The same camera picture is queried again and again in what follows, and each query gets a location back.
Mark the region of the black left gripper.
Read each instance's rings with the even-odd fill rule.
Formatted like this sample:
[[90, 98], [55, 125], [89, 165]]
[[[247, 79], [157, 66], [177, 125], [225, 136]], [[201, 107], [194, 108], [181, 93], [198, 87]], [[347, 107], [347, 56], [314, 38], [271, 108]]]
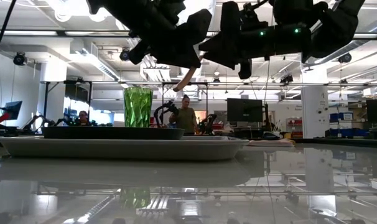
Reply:
[[189, 15], [177, 27], [179, 13], [186, 9], [184, 0], [87, 0], [87, 4], [90, 14], [106, 9], [129, 29], [131, 37], [141, 39], [128, 53], [133, 64], [152, 55], [157, 63], [184, 68], [201, 66], [194, 45], [207, 36], [212, 20], [208, 9]]

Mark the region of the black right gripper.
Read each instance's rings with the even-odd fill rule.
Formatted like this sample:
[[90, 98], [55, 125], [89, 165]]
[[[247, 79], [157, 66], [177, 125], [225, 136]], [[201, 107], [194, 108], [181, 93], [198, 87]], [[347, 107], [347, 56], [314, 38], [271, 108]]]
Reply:
[[268, 22], [260, 21], [255, 10], [265, 4], [246, 2], [240, 9], [235, 1], [222, 5], [221, 33], [204, 41], [199, 50], [205, 52], [207, 60], [234, 69], [238, 64], [236, 57], [245, 58], [240, 62], [238, 72], [241, 80], [252, 75], [252, 58], [264, 57], [269, 60], [271, 47], [268, 38], [271, 35]]

